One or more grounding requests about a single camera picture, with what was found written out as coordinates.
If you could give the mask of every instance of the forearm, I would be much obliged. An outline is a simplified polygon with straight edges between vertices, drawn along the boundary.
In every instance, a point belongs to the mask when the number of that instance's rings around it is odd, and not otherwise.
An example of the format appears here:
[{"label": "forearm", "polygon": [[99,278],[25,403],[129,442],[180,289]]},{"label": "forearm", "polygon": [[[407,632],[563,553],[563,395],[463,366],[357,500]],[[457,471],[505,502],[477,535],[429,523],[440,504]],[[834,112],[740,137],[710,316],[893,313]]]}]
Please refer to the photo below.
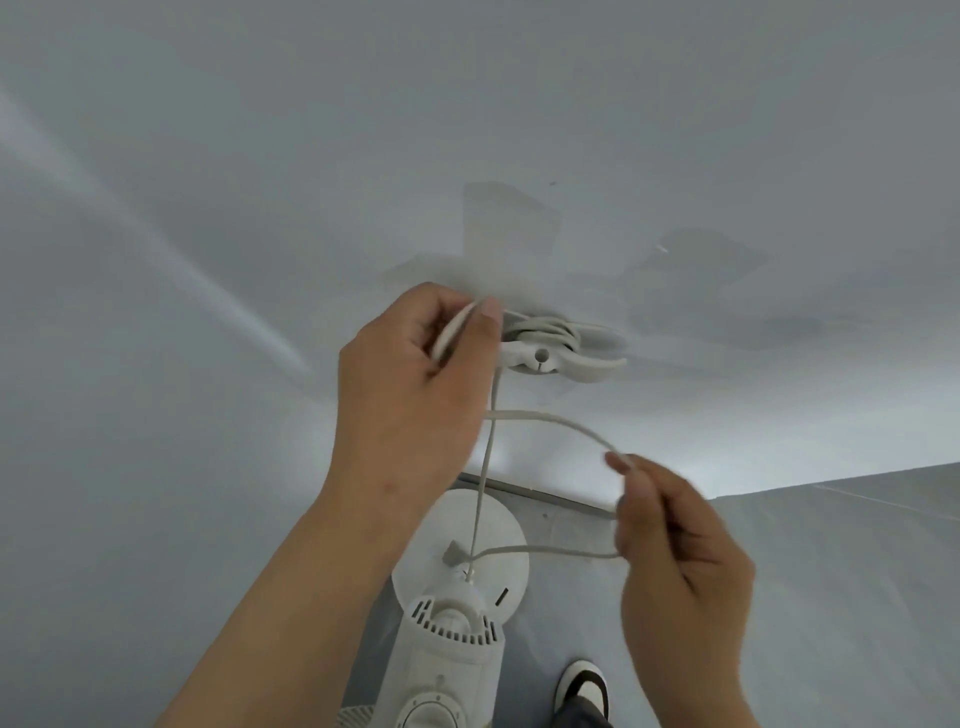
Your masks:
[{"label": "forearm", "polygon": [[406,529],[327,488],[206,651],[159,726],[332,725]]}]

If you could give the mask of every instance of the black and white sneaker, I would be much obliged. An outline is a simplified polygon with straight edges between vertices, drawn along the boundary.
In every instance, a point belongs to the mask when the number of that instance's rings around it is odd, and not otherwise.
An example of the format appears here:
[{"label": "black and white sneaker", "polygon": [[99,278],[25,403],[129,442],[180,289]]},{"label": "black and white sneaker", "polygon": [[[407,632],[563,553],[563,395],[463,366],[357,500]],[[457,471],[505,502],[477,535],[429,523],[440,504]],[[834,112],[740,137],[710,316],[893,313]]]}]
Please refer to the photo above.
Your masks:
[{"label": "black and white sneaker", "polygon": [[591,702],[607,720],[610,719],[610,699],[607,697],[607,680],[600,668],[587,660],[571,663],[557,686],[557,695],[553,702],[553,712],[561,709],[564,703],[574,695],[580,695]]}]

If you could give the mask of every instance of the hand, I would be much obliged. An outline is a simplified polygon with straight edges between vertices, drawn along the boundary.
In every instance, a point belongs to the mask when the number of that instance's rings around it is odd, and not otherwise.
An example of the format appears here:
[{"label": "hand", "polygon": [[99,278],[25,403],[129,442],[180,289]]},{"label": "hand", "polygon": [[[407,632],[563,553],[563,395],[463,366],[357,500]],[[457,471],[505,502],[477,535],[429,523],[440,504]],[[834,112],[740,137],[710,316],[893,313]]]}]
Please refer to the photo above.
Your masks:
[{"label": "hand", "polygon": [[623,633],[663,728],[756,726],[740,689],[740,649],[754,564],[716,511],[657,463],[612,453],[624,475],[616,547],[630,562]]},{"label": "hand", "polygon": [[471,298],[404,293],[340,352],[337,432],[322,498],[409,538],[466,465],[487,409],[503,310],[485,299],[442,367],[426,351]]}]

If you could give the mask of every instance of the sneaker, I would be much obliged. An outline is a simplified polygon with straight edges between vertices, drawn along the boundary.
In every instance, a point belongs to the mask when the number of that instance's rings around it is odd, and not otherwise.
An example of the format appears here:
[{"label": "sneaker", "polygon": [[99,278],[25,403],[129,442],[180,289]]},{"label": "sneaker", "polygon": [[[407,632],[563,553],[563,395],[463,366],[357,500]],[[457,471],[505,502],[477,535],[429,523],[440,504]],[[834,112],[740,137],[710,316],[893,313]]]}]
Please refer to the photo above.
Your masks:
[{"label": "sneaker", "polygon": [[564,703],[574,695],[580,695],[593,703],[594,707],[610,719],[610,699],[607,697],[607,680],[600,668],[587,660],[577,660],[571,663],[557,686],[557,695],[553,701],[553,711],[556,713]]}]

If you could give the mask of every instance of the gray floor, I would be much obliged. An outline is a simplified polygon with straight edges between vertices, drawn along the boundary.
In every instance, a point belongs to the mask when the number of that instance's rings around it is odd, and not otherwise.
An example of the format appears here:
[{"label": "gray floor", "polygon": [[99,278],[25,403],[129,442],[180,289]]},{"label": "gray floor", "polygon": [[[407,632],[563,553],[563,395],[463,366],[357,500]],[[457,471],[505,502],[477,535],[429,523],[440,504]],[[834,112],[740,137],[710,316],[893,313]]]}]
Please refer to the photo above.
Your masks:
[{"label": "gray floor", "polygon": [[[531,544],[610,546],[606,519],[493,495]],[[757,564],[743,680],[763,725],[960,725],[960,465],[714,502]],[[531,559],[494,722],[546,726],[564,666],[589,657],[610,682],[614,725],[657,725],[620,634],[625,565]],[[399,615],[388,584],[345,705],[374,702]]]}]

